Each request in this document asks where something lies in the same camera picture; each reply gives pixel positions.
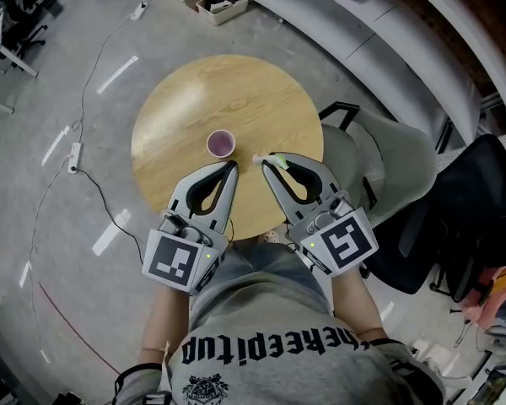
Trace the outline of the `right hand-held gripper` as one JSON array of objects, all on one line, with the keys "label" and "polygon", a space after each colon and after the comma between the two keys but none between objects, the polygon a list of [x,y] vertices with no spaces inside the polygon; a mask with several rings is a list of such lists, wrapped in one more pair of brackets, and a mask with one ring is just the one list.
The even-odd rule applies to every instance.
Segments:
[{"label": "right hand-held gripper", "polygon": [[301,154],[281,155],[288,166],[286,172],[305,188],[305,198],[296,194],[275,165],[263,161],[261,168],[292,225],[288,236],[299,251],[331,278],[372,256],[379,245],[370,222],[364,210],[353,207],[347,194],[339,191],[341,187],[331,170]]}]

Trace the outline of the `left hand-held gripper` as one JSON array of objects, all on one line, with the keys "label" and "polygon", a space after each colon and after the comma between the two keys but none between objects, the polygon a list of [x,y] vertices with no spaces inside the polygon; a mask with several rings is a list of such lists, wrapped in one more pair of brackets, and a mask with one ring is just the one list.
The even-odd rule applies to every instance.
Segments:
[{"label": "left hand-held gripper", "polygon": [[237,162],[229,160],[205,165],[176,184],[161,224],[149,232],[146,277],[190,296],[207,286],[229,245],[224,231],[238,177]]}]

